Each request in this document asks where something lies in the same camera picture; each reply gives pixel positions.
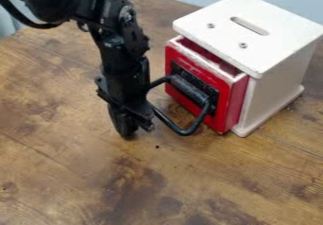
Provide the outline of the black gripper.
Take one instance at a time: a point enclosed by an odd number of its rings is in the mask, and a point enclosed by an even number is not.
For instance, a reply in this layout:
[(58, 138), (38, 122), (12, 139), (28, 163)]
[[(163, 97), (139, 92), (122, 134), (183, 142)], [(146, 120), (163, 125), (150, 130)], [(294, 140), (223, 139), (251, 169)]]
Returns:
[(150, 60), (127, 56), (102, 56), (102, 78), (96, 79), (99, 96), (107, 102), (115, 130), (130, 139), (139, 127), (154, 131), (152, 108), (147, 101)]

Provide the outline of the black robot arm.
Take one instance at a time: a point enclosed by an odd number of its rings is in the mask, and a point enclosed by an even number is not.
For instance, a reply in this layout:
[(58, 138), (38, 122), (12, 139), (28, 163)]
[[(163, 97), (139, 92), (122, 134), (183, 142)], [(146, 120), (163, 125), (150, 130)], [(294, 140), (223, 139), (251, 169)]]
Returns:
[(74, 20), (91, 34), (102, 55), (98, 96), (107, 102), (119, 134), (152, 130), (150, 88), (150, 37), (138, 24), (130, 0), (0, 0), (0, 6), (24, 25), (50, 29)]

